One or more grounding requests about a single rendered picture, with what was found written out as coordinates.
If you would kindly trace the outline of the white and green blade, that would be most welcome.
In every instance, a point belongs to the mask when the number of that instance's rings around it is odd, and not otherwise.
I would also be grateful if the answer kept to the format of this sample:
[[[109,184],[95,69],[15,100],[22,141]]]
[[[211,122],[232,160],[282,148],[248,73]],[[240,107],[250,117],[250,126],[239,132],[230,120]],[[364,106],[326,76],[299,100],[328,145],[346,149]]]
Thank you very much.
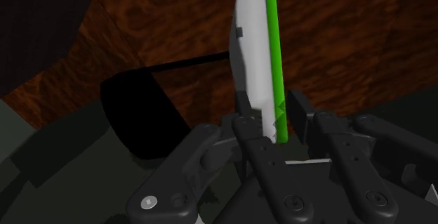
[[[245,91],[264,136],[288,141],[277,0],[236,0],[229,42],[236,91]]]

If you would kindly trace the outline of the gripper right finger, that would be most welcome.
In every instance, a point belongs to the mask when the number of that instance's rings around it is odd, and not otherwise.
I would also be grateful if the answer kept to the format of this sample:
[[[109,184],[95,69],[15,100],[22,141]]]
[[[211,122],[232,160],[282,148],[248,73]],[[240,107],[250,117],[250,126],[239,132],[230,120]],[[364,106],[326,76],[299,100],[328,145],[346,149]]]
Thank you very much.
[[[289,121],[312,157],[328,157],[363,224],[438,224],[438,144],[373,115],[353,120],[286,94]]]

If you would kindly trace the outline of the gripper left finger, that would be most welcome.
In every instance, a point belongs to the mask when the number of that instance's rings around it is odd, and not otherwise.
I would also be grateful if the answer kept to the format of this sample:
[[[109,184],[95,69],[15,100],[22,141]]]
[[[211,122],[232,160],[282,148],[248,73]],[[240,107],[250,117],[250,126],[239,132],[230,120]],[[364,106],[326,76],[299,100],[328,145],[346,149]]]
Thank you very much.
[[[235,94],[236,113],[225,129],[200,124],[180,142],[130,196],[130,224],[195,224],[197,203],[233,152],[240,150],[244,169],[251,167],[277,224],[312,224],[314,207],[271,140],[262,135],[244,91]]]

